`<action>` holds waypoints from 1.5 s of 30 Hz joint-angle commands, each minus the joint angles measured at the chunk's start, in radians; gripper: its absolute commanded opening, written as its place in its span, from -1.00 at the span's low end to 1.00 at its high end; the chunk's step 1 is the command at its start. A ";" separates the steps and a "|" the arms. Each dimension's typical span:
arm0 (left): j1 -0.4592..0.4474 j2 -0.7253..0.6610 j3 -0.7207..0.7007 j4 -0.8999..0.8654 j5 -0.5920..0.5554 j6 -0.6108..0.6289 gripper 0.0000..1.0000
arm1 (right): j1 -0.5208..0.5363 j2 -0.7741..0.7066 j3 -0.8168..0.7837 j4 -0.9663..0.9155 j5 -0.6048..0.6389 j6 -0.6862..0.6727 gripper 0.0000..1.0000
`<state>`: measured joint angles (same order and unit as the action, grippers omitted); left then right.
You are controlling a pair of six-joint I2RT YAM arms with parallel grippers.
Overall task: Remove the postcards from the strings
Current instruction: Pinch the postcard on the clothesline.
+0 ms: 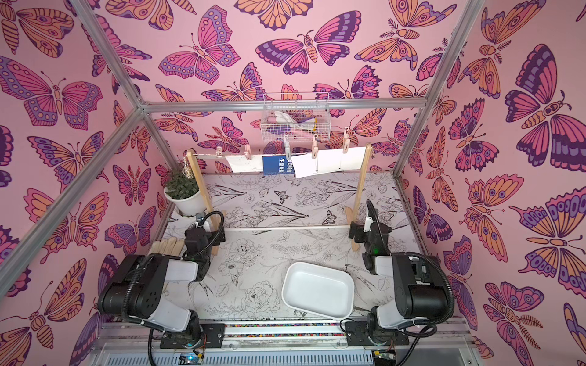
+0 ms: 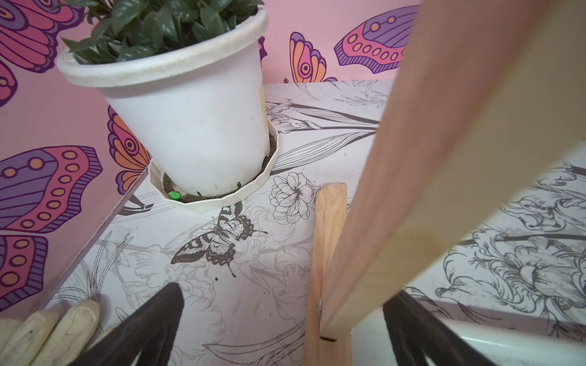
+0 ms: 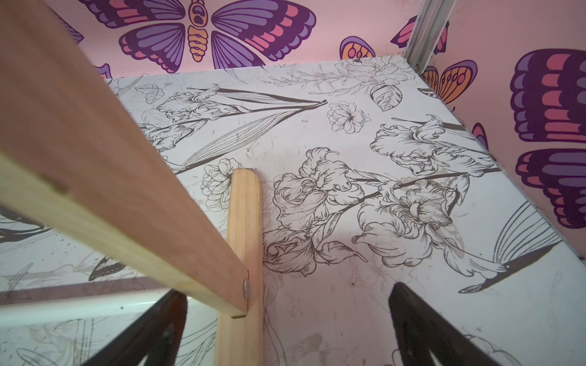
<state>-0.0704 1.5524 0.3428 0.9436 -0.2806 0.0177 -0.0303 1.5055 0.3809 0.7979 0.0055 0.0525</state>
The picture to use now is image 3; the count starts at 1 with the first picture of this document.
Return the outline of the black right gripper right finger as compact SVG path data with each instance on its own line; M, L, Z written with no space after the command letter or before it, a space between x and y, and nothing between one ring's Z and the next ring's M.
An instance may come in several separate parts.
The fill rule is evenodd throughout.
M406 284L394 285L389 309L404 365L497 364Z

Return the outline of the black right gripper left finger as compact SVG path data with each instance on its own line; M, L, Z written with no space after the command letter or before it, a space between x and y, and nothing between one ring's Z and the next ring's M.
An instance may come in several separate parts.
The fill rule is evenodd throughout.
M174 365L187 312L187 297L169 291L84 365Z

